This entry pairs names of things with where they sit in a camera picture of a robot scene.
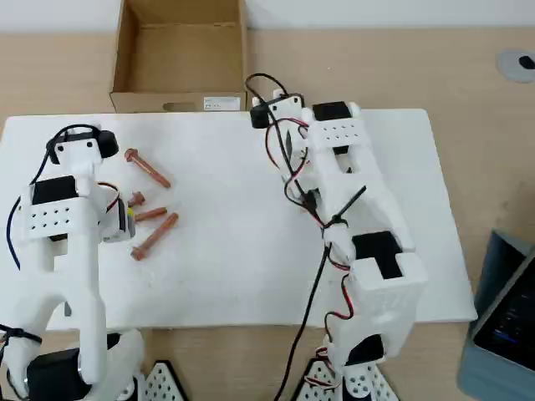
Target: white robotic arm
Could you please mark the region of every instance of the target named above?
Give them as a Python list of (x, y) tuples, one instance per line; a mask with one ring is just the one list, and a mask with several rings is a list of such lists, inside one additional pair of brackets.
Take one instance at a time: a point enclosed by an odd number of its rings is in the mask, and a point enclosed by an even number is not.
[[(84, 132), (75, 133), (79, 128)], [(99, 294), (100, 242), (134, 235), (134, 224), (119, 190), (94, 178), (95, 168), (118, 150), (109, 131), (85, 124), (66, 127), (48, 143), (40, 171), (22, 193), (19, 206), (13, 208), (13, 229), (21, 256), (19, 274), (26, 291), (18, 296), (11, 322), (17, 330), (7, 331), (3, 357), (9, 382), (20, 398), (50, 398), (48, 390), (54, 392), (54, 386), (48, 383), (45, 389), (43, 381), (57, 379), (58, 386), (74, 383), (70, 386), (72, 394), (65, 399), (87, 396), (112, 400), (139, 372), (144, 355), (141, 335), (136, 330), (127, 332), (109, 351)], [(38, 180), (48, 157), (61, 165), (65, 175)], [(62, 255), (60, 250), (65, 248), (67, 252)], [(55, 269), (57, 256), (66, 259), (68, 267)], [(18, 262), (14, 248), (13, 258)], [(62, 302), (79, 317), (79, 352), (38, 357), (40, 341), (36, 338), (43, 335), (52, 312)], [(17, 336), (17, 332), (26, 335)]]
[[(374, 372), (371, 363), (399, 353), (427, 278), (376, 162), (364, 117), (355, 103), (303, 107), (303, 96), (285, 89), (275, 90), (269, 101), (253, 98), (252, 106), (252, 124), (266, 129), (267, 152), (285, 186), (317, 214), (325, 246), (333, 250), (329, 260), (345, 271), (341, 289), (349, 312), (327, 313), (327, 335), (318, 352), (336, 383), (315, 377), (305, 382), (320, 393), (334, 391), (332, 400), (368, 394), (375, 399), (371, 388), (358, 393), (344, 387), (355, 375), (367, 379)], [(298, 165), (288, 167), (283, 153)]]

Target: wooden table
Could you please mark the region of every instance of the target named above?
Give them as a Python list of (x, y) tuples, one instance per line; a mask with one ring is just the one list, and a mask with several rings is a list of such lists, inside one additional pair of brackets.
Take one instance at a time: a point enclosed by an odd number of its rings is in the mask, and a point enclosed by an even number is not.
[[(535, 241), (535, 84), (507, 82), (495, 68), (504, 48), (533, 50), (535, 28), (252, 32), (249, 43), (251, 71), (273, 74), (309, 104), (347, 99), (429, 112), (474, 287), (493, 227)], [(0, 35), (0, 121), (113, 112), (113, 49), (113, 35)], [(195, 400), (269, 400), (295, 332), (153, 330), (147, 364), (171, 359)], [(402, 354), (382, 366), (400, 398), (467, 399), (456, 388), (465, 335), (464, 324), (417, 326)], [(44, 348), (73, 337), (49, 333)], [(321, 337), (305, 333), (288, 395)]]

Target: open cardboard box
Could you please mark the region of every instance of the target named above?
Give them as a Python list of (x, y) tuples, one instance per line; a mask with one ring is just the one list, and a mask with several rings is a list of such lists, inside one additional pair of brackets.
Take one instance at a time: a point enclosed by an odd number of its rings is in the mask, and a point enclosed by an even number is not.
[(115, 111), (244, 110), (246, 36), (242, 0), (123, 0)]

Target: copper screw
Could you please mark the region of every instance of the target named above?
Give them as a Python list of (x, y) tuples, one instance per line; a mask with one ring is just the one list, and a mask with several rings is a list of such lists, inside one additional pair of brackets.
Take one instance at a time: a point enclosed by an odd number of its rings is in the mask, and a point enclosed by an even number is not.
[(159, 207), (158, 209), (154, 209), (152, 211), (146, 211), (145, 213), (139, 213), (134, 216), (134, 221), (136, 223), (139, 223), (140, 221), (155, 219), (156, 217), (163, 216), (167, 214), (167, 208), (166, 207)]
[(156, 171), (150, 164), (144, 161), (137, 149), (127, 149), (125, 152), (125, 159), (128, 162), (133, 161), (136, 163), (145, 173), (150, 175), (154, 180), (158, 181), (165, 188), (171, 188), (171, 183), (158, 171)]
[(145, 203), (145, 197), (141, 192), (132, 192), (132, 197), (128, 201), (128, 207), (134, 207), (143, 205)]
[(172, 213), (167, 217), (166, 221), (164, 221), (161, 226), (156, 228), (156, 230), (150, 234), (150, 236), (143, 242), (139, 247), (134, 246), (134, 249), (132, 249), (132, 252), (130, 253), (131, 256), (136, 259), (137, 261), (140, 261), (142, 259), (145, 259), (147, 257), (147, 252), (149, 249), (152, 248), (154, 244), (162, 238), (162, 236), (175, 225), (175, 223), (178, 221), (178, 215), (176, 213)]

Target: white foam board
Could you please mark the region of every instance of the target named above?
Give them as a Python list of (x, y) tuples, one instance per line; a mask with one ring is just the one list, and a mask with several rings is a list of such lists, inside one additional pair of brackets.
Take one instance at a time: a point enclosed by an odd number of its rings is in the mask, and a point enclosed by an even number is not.
[[(415, 238), (430, 282), (418, 306), (419, 322), (476, 317), (471, 287), (451, 214), (427, 114), (423, 110), (364, 110), (374, 151)], [(158, 222), (138, 225), (130, 242), (99, 248), (100, 291), (108, 327), (204, 327), (299, 324), (323, 243), (318, 227), (283, 196), (283, 183), (263, 148), (263, 132), (245, 113), (93, 114), (8, 119), (0, 141), (0, 221), (32, 179), (46, 142), (68, 124), (101, 124), (115, 132), (121, 153), (107, 159), (99, 180), (128, 195), (140, 190), (141, 210), (167, 206), (177, 228), (144, 261), (130, 257)], [(134, 147), (171, 179), (165, 190), (122, 152)], [(47, 164), (43, 178), (63, 174)], [(58, 268), (65, 266), (57, 258)], [(23, 292), (6, 246), (0, 246), (0, 322), (9, 324), (15, 294)], [(340, 273), (326, 268), (309, 325), (339, 295)], [(58, 308), (49, 329), (83, 319)]]

